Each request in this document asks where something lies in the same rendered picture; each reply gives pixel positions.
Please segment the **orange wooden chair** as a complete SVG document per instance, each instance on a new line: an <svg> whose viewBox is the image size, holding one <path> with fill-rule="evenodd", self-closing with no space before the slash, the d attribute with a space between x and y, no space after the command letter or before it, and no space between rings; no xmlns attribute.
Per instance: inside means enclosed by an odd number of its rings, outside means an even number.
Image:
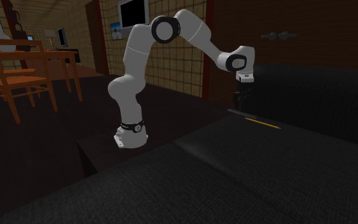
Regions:
<svg viewBox="0 0 358 224"><path fill-rule="evenodd" d="M45 80L44 78L36 76L35 69L3 70L3 76L6 77L8 86L11 87L11 89L26 88L26 95L29 97L32 107L35 106L31 88L35 88L38 97L40 97L39 92L42 88L40 86L37 87L37 85L40 85L41 82Z"/></svg>
<svg viewBox="0 0 358 224"><path fill-rule="evenodd" d="M0 39L1 46L8 45L35 45L39 47L38 51L13 51L4 52L0 50L0 97L6 100L10 106L11 112L17 124L20 123L20 118L15 106L14 98L19 95L13 95L11 93L14 89L25 88L26 92L23 96L28 96L32 106L35 106L34 94L40 92L48 92L54 108L54 111L58 111L57 103L55 100L55 94L52 87L52 81L48 72L47 55L43 48L41 41L24 40L24 39ZM3 69L2 61L4 60L26 60L26 59L38 59L42 60L45 69L45 77L36 76L35 69L17 69L17 70L5 70Z"/></svg>

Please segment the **wall television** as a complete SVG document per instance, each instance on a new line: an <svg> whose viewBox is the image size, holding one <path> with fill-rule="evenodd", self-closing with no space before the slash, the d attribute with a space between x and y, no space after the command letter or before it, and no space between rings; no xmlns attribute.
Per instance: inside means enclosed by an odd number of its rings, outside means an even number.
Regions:
<svg viewBox="0 0 358 224"><path fill-rule="evenodd" d="M149 24L148 0L121 0L118 3L121 29L131 29L134 25Z"/></svg>

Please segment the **yellow pencil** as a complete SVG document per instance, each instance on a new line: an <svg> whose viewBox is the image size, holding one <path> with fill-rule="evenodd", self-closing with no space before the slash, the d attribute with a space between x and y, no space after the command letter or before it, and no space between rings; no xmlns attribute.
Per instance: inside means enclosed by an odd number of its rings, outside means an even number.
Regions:
<svg viewBox="0 0 358 224"><path fill-rule="evenodd" d="M274 129L281 129L280 127L278 126L275 126L275 125L272 125L272 124L269 124L269 123L265 123L265 122L261 122L261 121L258 121L258 120L255 120L255 119L252 119L252 118L248 118L248 117L245 117L246 120L249 120L249 121L252 121L252 122L256 122L258 124L262 124L262 125L266 125L268 127L272 127Z"/></svg>

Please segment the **dark brown door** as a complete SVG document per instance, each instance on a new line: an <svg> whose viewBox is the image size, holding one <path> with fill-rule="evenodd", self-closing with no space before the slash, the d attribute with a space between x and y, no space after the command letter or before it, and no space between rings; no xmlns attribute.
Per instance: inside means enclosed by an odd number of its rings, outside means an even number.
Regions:
<svg viewBox="0 0 358 224"><path fill-rule="evenodd" d="M85 5L85 10L90 33L90 45L92 46L95 71L99 74L109 75L106 44L100 10L100 0L91 0Z"/></svg>

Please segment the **small wall picture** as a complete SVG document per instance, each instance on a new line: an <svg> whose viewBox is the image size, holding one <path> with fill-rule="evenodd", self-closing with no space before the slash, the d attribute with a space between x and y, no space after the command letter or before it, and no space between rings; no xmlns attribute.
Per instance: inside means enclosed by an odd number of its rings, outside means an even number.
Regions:
<svg viewBox="0 0 358 224"><path fill-rule="evenodd" d="M111 39L113 41L123 39L123 36L121 33L121 24L119 22L110 24L110 30L111 30Z"/></svg>

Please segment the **dark robot stand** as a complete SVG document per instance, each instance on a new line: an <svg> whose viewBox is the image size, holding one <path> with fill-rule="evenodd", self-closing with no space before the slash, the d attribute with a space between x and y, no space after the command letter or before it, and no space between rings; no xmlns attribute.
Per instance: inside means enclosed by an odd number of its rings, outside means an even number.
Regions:
<svg viewBox="0 0 358 224"><path fill-rule="evenodd" d="M147 143L134 149L119 148L112 130L78 140L77 147L84 177L90 177L130 158L169 144L182 137L185 132L179 129L172 132L151 129L147 130L147 134Z"/></svg>

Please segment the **pale floor lamp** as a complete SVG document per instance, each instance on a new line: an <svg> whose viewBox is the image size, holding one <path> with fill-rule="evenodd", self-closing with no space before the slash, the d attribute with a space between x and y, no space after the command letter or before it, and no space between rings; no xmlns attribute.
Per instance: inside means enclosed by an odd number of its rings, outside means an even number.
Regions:
<svg viewBox="0 0 358 224"><path fill-rule="evenodd" d="M55 45L52 40L52 38L56 36L55 31L53 29L45 29L45 36L49 39L50 44L52 46L52 50L55 50Z"/></svg>

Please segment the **orange wooden table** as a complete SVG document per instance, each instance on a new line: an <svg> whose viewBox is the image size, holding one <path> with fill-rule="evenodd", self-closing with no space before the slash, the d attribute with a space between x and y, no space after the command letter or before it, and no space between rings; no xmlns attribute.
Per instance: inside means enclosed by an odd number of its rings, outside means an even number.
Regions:
<svg viewBox="0 0 358 224"><path fill-rule="evenodd" d="M76 86L76 91L78 94L78 99L81 102L83 100L82 93L81 93L81 87L79 84L79 77L78 77L78 70L76 67L75 62L75 55L76 52L74 51L53 51L53 50L43 50L43 45L41 41L35 41L35 40L27 40L27 39L8 39L7 35L2 31L2 27L0 26L0 46L38 46L39 51L0 51L0 61L3 60L48 60L48 59L59 59L62 63L63 70L64 70L64 76L66 78L66 83L69 91L71 91L71 86L68 78L68 72L66 69L66 63L65 60L69 59L70 64L69 66L72 68L72 74Z"/></svg>

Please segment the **dark desk with monitor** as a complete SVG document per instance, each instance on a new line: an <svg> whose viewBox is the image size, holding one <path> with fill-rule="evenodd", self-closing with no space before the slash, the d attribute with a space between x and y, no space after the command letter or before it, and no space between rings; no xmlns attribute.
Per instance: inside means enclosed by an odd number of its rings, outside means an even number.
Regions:
<svg viewBox="0 0 358 224"><path fill-rule="evenodd" d="M74 54L75 62L78 65L81 65L81 60L80 60L80 56L79 56L79 50L74 49L74 48L69 48L69 44L68 44L68 40L67 40L67 36L65 34L64 28L57 29L57 39L58 39L58 42L59 42L59 47L56 47L55 50L56 51L72 51L72 52L75 52L75 54Z"/></svg>

